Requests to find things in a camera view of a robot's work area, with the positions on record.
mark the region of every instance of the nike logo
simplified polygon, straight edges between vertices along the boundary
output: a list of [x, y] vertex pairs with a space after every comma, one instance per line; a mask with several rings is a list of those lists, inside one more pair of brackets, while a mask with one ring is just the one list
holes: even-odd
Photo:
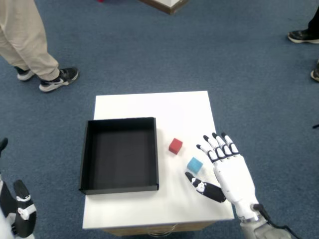
[[54, 85], [64, 83], [64, 81], [63, 81], [61, 78], [60, 78], [59, 80], [60, 80], [59, 82], [51, 82], [51, 81], [48, 81], [48, 82], [46, 82], [46, 83], [48, 83], [48, 84], [54, 84]]

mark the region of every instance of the black box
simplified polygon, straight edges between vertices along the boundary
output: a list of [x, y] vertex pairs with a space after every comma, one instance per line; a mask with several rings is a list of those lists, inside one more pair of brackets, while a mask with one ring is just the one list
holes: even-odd
[[155, 118], [90, 120], [84, 140], [82, 193], [159, 189]]

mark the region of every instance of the floor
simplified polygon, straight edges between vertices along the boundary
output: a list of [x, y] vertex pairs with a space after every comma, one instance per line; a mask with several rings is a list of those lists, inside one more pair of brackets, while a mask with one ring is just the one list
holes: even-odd
[[[138, 0], [36, 2], [49, 52], [81, 71], [43, 94], [37, 79], [19, 82], [0, 59], [2, 176], [29, 188], [37, 238], [115, 238], [82, 230], [79, 168], [96, 95], [199, 90], [209, 92], [217, 132], [237, 143], [273, 221], [319, 238], [319, 83], [310, 78], [319, 45], [286, 37], [307, 27], [317, 0], [190, 0], [173, 16]], [[233, 220], [167, 238], [244, 236]]]

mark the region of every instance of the wooden base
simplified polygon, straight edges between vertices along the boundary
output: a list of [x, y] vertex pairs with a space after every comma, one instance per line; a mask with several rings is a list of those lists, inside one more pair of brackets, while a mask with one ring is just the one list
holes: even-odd
[[214, 222], [185, 223], [185, 224], [151, 226], [151, 227], [114, 228], [114, 229], [104, 229], [103, 231], [107, 233], [111, 233], [116, 236], [133, 236], [133, 235], [154, 234], [154, 233], [165, 234], [170, 232], [199, 231], [213, 223]]
[[184, 6], [188, 2], [188, 0], [179, 0], [174, 6], [169, 7], [156, 0], [140, 0], [140, 1], [150, 6], [153, 6], [163, 12], [166, 12], [170, 15], [174, 14], [178, 9], [180, 9], [182, 6]]

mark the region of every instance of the black sneaker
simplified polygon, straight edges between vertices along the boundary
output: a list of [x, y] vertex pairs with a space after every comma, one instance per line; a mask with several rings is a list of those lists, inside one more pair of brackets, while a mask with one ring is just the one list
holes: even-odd
[[50, 92], [58, 89], [61, 86], [68, 86], [75, 81], [79, 76], [79, 70], [75, 67], [60, 70], [60, 75], [52, 81], [41, 80], [39, 86], [43, 92]]
[[15, 66], [16, 71], [18, 71], [18, 75], [17, 78], [21, 81], [27, 81], [30, 80], [32, 78], [32, 76], [34, 76], [34, 73], [31, 70], [26, 70], [24, 71], [23, 69]]
[[319, 60], [317, 62], [317, 67], [311, 71], [311, 78], [313, 78], [315, 81], [319, 81]]
[[288, 38], [294, 43], [319, 43], [319, 33], [313, 34], [309, 32], [308, 29], [303, 31], [291, 31], [288, 33]]

